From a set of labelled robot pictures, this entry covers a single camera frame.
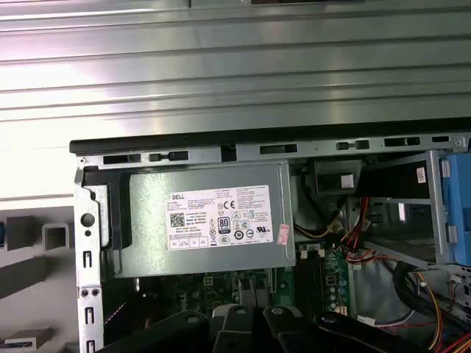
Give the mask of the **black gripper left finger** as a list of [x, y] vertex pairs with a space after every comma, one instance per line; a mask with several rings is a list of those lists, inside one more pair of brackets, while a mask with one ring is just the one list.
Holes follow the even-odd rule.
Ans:
[[100, 352], [252, 352], [254, 311], [223, 306], [223, 315], [208, 318], [182, 311], [103, 348]]

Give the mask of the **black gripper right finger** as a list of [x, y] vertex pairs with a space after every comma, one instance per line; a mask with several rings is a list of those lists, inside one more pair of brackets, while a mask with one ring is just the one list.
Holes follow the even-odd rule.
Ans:
[[336, 313], [325, 312], [312, 321], [287, 307], [263, 311], [272, 337], [284, 352], [429, 352], [418, 343]]

